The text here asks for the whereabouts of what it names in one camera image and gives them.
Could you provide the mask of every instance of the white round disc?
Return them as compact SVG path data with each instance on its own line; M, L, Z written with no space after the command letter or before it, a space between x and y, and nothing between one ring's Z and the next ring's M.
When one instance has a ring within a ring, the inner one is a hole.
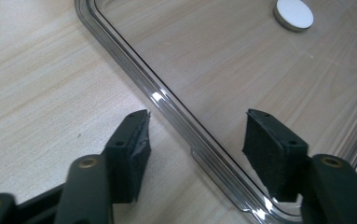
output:
M283 19L292 28L308 29L314 22L311 10L300 0L278 0L275 9L280 16L277 20Z

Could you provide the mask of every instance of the clear plastic lid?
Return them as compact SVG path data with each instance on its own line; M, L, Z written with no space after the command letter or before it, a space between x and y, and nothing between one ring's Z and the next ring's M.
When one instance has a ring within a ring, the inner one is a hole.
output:
M242 153L249 108L357 165L357 1L306 1L314 23L283 28L275 1L76 0L79 18L192 146L241 211L301 221Z

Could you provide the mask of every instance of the wooden table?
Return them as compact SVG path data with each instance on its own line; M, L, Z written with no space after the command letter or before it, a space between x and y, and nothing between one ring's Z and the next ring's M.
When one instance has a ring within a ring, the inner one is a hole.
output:
M76 16L73 1L0 0L0 192L22 203L100 153L130 112L152 111L153 148L138 203L116 223L248 222L190 156L189 145Z

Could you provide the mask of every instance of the transparent plastic cover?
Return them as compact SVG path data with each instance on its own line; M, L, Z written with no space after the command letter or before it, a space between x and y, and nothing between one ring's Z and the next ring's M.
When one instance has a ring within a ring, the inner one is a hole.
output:
M249 108L357 164L357 1L304 1L314 23L284 29L275 1L76 0L79 18L191 144L237 207L260 222L301 220L242 153Z

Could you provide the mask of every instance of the light wood laminate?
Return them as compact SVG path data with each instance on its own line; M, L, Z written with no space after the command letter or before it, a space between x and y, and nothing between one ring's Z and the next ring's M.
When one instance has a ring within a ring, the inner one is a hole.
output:
M100 153L130 112L152 111L153 148L138 203L116 223L245 223L189 146L82 25L73 1L0 0L0 192L18 203Z
M357 150L357 1L307 1L315 22L303 33L276 22L275 1L96 3L258 186L241 151L249 108L281 120L310 155Z

